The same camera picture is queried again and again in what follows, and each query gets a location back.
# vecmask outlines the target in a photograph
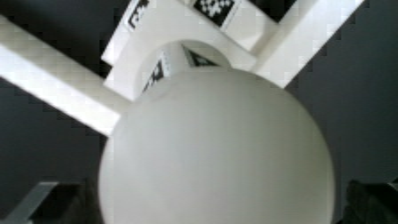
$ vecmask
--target checkered pattern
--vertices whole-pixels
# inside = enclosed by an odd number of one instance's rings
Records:
[[[136,9],[134,9],[130,20],[128,20],[128,23],[130,23],[130,26],[132,26],[134,29],[139,26],[141,19],[144,17],[144,12],[146,12],[146,9],[148,9],[148,5],[150,5],[150,0],[141,0],[139,3],[137,3]]]
[[[157,84],[162,78],[164,78],[164,67],[162,67],[162,61],[160,61],[153,70],[153,74],[152,74],[143,92],[146,92],[148,88]]]
[[[223,10],[233,5],[233,0],[201,0],[201,11],[208,17],[214,18],[217,14],[223,14]]]

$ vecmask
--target white strip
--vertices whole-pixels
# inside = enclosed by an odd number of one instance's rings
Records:
[[[365,0],[297,0],[253,72],[287,87]]]
[[[0,77],[105,135],[127,99],[104,79],[0,17]]]

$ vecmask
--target white panel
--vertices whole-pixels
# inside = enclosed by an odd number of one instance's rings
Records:
[[[297,0],[253,72],[287,87],[363,0]]]

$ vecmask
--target dark background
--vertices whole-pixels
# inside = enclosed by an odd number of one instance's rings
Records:
[[[276,21],[294,0],[253,1]],[[105,77],[127,0],[0,0],[0,14]],[[351,179],[398,176],[398,1],[368,0],[288,91],[331,146],[338,212]],[[0,79],[0,219],[41,180],[96,178],[105,137]]]

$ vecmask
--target white surface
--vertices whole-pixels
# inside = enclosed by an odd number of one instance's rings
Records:
[[[130,102],[104,79],[0,17],[0,77],[105,135]]]
[[[331,224],[320,130],[253,74],[199,68],[144,93],[107,144],[100,199],[107,224]]]
[[[187,50],[201,55],[215,64],[224,68],[231,68],[226,56],[215,50],[215,48],[198,41],[178,41],[169,43],[148,57],[137,78],[132,83],[132,91],[139,97],[148,84],[150,77],[153,75],[155,67],[162,63],[164,76],[169,77],[173,74],[189,72],[198,67],[191,65],[191,58]]]
[[[203,17],[201,13],[196,11],[192,7],[196,0],[180,0],[180,2],[187,5],[187,7],[191,7],[191,10],[196,13],[196,15]],[[272,21],[271,17],[262,12],[262,10],[258,9],[258,7],[253,5],[249,0],[235,0],[235,2],[237,2],[235,4],[237,7],[230,15],[228,22],[223,28],[215,27],[215,29],[221,29],[221,31],[231,37],[231,39],[242,45],[242,47],[249,51],[256,52],[256,49],[255,49],[256,45],[260,44],[263,46],[263,44],[267,43],[276,32],[278,24]],[[127,47],[128,39],[136,32],[127,25],[127,20],[134,12],[136,5],[137,5],[137,0],[132,0],[128,9],[121,18],[121,22],[118,25],[118,29],[114,32],[114,36],[109,42],[109,46],[104,52],[104,56],[102,56],[104,61],[111,65],[116,65],[121,52]],[[203,22],[208,22],[210,25],[214,25],[207,17],[203,17]]]
[[[363,0],[297,0],[251,70],[287,87]]]
[[[105,85],[130,99],[137,98],[132,85],[143,62],[157,49],[180,40],[198,40],[210,44],[224,54],[235,68],[249,70],[256,58],[239,46],[214,24],[198,16],[178,0],[153,0],[146,19],[132,33]]]
[[[276,30],[278,23],[258,6],[247,0],[240,1],[224,32],[255,55],[258,55],[258,48],[267,46]]]

